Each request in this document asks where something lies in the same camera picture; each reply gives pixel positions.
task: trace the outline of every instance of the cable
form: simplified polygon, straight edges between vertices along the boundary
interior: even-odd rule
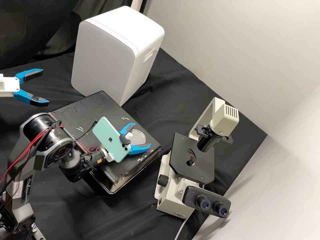
[[[47,129],[43,130],[42,132],[40,132],[36,138],[27,146],[27,148],[25,149],[25,151],[29,150],[32,145],[38,141],[38,143],[36,144],[36,146],[34,147],[34,149],[31,151],[31,153],[29,154],[29,156],[26,158],[25,162],[17,169],[16,173],[11,177],[11,179],[5,184],[5,186],[3,187],[3,189],[1,190],[0,194],[2,196],[4,190],[8,187],[8,185],[13,181],[13,179],[22,171],[22,169],[24,168],[24,166],[28,163],[28,161],[34,156],[34,154],[36,153],[39,145],[44,141],[44,139],[49,135],[50,131],[53,129],[54,125],[59,121],[54,122],[50,127],[48,127]]]
[[[91,151],[91,149],[94,149],[95,151],[98,151],[97,147],[91,147],[91,148],[89,148],[89,151]]]
[[[30,233],[32,232],[33,229],[34,229],[34,227],[31,227],[31,230],[29,231],[29,233],[28,233],[28,235],[26,236],[25,240],[28,239],[28,237],[29,237],[29,235],[30,235]]]
[[[77,141],[77,140],[79,140],[80,138],[82,138],[84,135],[86,135],[97,123],[98,123],[98,121],[97,121],[97,120],[94,120],[92,126],[91,126],[84,134],[82,134],[80,137],[76,138],[75,140]]]
[[[75,142],[77,142],[77,143],[79,143],[80,145],[81,145],[81,147],[86,151],[86,152],[88,152],[88,153],[92,153],[91,151],[89,151],[88,149],[86,149],[86,147],[81,143],[81,142],[79,142],[79,141],[77,141],[77,140],[74,140]]]
[[[182,223],[182,225],[181,225],[181,227],[180,227],[180,229],[179,229],[179,231],[178,231],[178,233],[177,233],[177,235],[176,235],[176,237],[175,237],[174,240],[177,240],[177,239],[178,239],[179,234],[180,234],[182,228],[184,227],[184,225],[186,224],[187,220],[189,219],[189,217],[187,217],[187,218],[184,220],[184,222]]]

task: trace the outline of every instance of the white box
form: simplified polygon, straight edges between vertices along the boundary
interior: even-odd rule
[[[85,96],[104,90],[122,106],[146,81],[163,28],[130,7],[82,21],[71,84]]]

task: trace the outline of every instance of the white wall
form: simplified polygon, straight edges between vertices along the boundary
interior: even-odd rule
[[[270,131],[319,82],[319,0],[149,0],[162,48]]]
[[[194,240],[320,239],[320,85],[271,132]]]

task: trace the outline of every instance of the smartphone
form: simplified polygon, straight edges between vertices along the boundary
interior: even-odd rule
[[[100,118],[92,132],[116,162],[121,162],[129,153],[131,145],[122,144],[120,133],[106,117]]]

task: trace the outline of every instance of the black cloth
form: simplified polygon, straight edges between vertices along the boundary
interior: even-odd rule
[[[0,70],[23,64],[41,50],[79,0],[1,0]]]
[[[44,75],[22,88],[49,99],[36,108],[13,98],[0,98],[0,172],[18,139],[18,129],[32,114],[48,112],[83,96],[70,79],[73,54],[2,71],[5,76],[30,68]],[[123,108],[169,152],[174,132],[187,135],[214,96],[194,74],[160,49],[146,83]],[[206,186],[224,194],[259,147],[266,134],[240,113],[232,133],[233,145],[219,142],[215,148],[215,181]],[[36,223],[47,239],[174,239],[183,220],[156,210],[154,190],[160,167],[155,160],[114,195],[99,195],[81,180],[69,183],[57,165],[39,172],[30,203]],[[192,239],[207,216],[195,211],[180,234]]]

